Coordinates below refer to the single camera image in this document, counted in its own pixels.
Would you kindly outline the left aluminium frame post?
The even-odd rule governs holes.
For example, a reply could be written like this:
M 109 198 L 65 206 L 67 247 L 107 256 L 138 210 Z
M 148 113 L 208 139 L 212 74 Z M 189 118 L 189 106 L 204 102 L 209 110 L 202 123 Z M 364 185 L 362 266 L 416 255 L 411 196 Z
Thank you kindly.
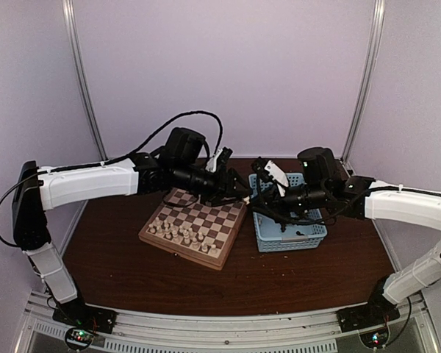
M 90 134 L 96 145 L 98 155 L 101 160 L 107 159 L 107 152 L 96 120 L 92 99 L 90 96 L 89 85 L 85 74 L 85 66 L 82 58 L 82 50 L 79 43 L 78 30 L 76 25 L 76 16 L 74 2 L 72 0 L 62 0 L 62 10 L 68 39 L 71 46 L 73 63 L 76 71 L 76 78 L 79 86 L 79 93 L 84 107 L 85 117 L 87 119 Z

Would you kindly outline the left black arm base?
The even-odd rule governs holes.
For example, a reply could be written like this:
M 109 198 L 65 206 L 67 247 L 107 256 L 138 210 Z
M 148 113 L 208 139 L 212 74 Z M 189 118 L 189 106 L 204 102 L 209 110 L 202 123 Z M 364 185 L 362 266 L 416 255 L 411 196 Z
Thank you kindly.
M 56 303 L 52 319 L 79 329 L 111 334 L 116 316 L 114 310 L 86 304 L 82 293 L 78 290 L 75 299 L 64 304 Z

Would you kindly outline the white pawn chess piece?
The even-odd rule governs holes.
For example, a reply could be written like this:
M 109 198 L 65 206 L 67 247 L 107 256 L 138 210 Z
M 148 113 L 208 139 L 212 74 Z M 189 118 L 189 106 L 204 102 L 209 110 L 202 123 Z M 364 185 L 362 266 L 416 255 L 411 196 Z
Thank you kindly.
M 164 236 L 165 236 L 167 239 L 171 239 L 171 238 L 172 238 L 171 231 L 170 231 L 169 229 L 165 229 L 165 230 L 164 230 Z

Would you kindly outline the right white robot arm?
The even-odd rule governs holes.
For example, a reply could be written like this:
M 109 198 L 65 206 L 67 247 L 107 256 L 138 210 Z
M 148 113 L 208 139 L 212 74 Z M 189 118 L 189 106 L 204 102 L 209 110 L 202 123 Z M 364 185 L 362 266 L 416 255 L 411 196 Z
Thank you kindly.
M 371 220 L 398 270 L 381 279 L 362 308 L 367 324 L 378 324 L 414 293 L 441 279 L 441 191 L 395 185 L 344 174 L 331 149 L 298 153 L 304 181 L 294 186 L 273 161 L 252 164 L 259 182 L 254 210 L 282 226 L 324 224 L 339 216 Z

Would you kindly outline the front aluminium rail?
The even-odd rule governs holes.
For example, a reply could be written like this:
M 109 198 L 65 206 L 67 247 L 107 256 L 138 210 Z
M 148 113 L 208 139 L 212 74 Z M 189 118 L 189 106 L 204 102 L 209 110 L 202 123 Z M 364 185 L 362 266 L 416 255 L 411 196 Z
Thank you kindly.
M 18 324 L 11 352 L 72 352 L 65 344 L 68 325 L 52 320 L 49 295 L 32 291 Z M 302 313 L 249 316 L 183 316 L 117 310 L 113 331 L 98 333 L 83 352 L 441 352 L 433 321 L 421 294 L 387 326 L 343 332 L 338 308 Z M 388 328 L 385 349 L 363 343 L 371 330 Z

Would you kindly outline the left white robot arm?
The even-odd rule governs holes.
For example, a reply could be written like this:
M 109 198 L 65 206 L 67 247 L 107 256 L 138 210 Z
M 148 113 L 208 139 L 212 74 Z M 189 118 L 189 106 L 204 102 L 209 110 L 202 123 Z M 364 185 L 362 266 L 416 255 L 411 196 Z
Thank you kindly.
M 90 200 L 126 196 L 136 204 L 137 219 L 154 224 L 157 236 L 168 236 L 164 225 L 188 229 L 203 254 L 211 246 L 222 249 L 232 242 L 250 189 L 221 158 L 215 171 L 206 169 L 198 160 L 205 143 L 201 134 L 175 128 L 164 146 L 114 163 L 23 164 L 11 202 L 12 237 L 74 326 L 86 325 L 91 311 L 80 302 L 78 285 L 62 256 Z

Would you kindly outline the wooden folding chess board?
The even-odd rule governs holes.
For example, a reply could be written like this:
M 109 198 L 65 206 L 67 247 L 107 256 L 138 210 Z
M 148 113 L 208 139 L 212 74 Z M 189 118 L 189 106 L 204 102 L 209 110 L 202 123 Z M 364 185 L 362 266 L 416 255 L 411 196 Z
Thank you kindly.
M 153 215 L 149 218 L 146 224 L 139 232 L 139 239 L 145 243 L 156 246 L 172 254 L 177 254 L 184 259 L 193 261 L 206 267 L 222 270 L 233 247 L 234 241 L 240 231 L 240 228 L 245 220 L 247 211 L 246 204 L 243 202 L 236 202 L 219 207 L 208 207 L 199 202 L 194 202 L 194 196 L 190 195 L 184 190 L 174 189 L 168 196 L 167 201 L 162 202 L 155 210 Z M 155 218 L 159 217 L 162 221 L 160 226 L 155 224 Z M 163 222 L 168 221 L 170 229 L 172 226 L 177 226 L 178 236 L 167 239 L 164 236 Z M 163 236 L 157 236 L 149 232 L 149 227 L 161 227 L 163 229 Z M 190 238 L 190 245 L 184 244 L 184 235 L 181 234 L 179 228 L 192 228 L 194 236 Z M 204 234 L 203 242 L 199 242 L 198 250 L 191 248 L 193 238 L 198 239 L 198 233 Z M 201 245 L 203 243 L 209 244 L 209 251 L 202 252 Z M 215 244 L 218 249 L 216 255 L 212 255 L 211 245 Z

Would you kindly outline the aluminium frame post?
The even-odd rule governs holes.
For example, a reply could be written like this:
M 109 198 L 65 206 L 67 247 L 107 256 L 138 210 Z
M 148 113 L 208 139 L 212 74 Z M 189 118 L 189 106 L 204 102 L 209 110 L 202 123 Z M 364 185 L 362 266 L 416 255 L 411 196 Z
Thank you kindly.
M 376 67 L 376 62 L 378 59 L 379 49 L 381 45 L 381 38 L 382 38 L 384 19 L 385 19 L 385 8 L 386 8 L 385 0 L 374 1 L 373 17 L 370 26 L 370 35 L 368 38 L 365 64 L 364 64 L 362 78 L 354 108 L 354 114 L 351 119 L 351 125 L 348 130 L 348 135 L 342 152 L 341 161 L 345 165 L 348 165 L 350 163 L 351 152 L 358 135 L 359 125 L 364 116 L 365 105 L 368 100 L 372 78 L 373 78 L 373 72 Z
M 71 46 L 73 63 L 76 71 L 76 78 L 79 86 L 79 93 L 84 107 L 85 117 L 87 119 L 90 134 L 96 145 L 98 155 L 101 160 L 107 159 L 107 152 L 96 120 L 92 99 L 90 96 L 89 85 L 85 74 L 85 66 L 82 58 L 82 50 L 79 43 L 78 30 L 76 25 L 76 16 L 74 2 L 72 0 L 62 0 L 62 10 L 68 39 Z

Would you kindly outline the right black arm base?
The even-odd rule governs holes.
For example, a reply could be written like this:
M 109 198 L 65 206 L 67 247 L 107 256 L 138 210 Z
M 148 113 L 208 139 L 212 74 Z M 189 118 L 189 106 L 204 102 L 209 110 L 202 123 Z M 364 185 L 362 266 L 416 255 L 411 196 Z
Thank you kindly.
M 342 332 L 384 325 L 387 321 L 400 318 L 396 304 L 383 297 L 386 277 L 374 286 L 366 304 L 346 307 L 337 311 L 337 319 Z

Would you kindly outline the light blue plastic basket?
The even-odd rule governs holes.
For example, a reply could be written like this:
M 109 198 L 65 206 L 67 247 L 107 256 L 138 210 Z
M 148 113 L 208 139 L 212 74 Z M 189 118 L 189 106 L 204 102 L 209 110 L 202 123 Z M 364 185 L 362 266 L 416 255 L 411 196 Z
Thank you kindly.
M 290 186 L 304 184 L 301 173 L 286 173 Z M 248 176 L 249 185 L 253 191 L 252 196 L 257 195 L 257 176 Z M 306 215 L 312 220 L 321 218 L 319 209 L 310 210 Z M 327 228 L 324 225 L 313 224 L 299 226 L 288 224 L 282 231 L 281 224 L 276 223 L 272 218 L 253 212 L 254 228 L 257 238 L 259 252 L 283 252 L 302 249 L 317 248 L 320 242 L 327 236 Z M 306 236 L 297 236 L 296 231 L 300 231 Z

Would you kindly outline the right aluminium frame post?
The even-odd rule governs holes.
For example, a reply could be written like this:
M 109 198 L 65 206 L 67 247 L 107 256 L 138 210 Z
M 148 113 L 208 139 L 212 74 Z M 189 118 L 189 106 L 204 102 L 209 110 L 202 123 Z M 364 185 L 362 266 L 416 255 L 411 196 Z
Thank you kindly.
M 386 8 L 385 0 L 374 1 L 373 17 L 370 26 L 370 35 L 368 38 L 365 64 L 364 64 L 362 78 L 354 108 L 354 114 L 351 119 L 351 125 L 348 130 L 348 135 L 342 152 L 341 161 L 345 165 L 348 165 L 350 163 L 351 152 L 358 135 L 359 125 L 364 116 L 365 105 L 368 100 L 372 78 L 373 78 L 373 72 L 376 67 L 376 62 L 378 59 L 379 49 L 381 45 L 381 38 L 382 38 L 384 19 L 385 19 L 385 8 Z

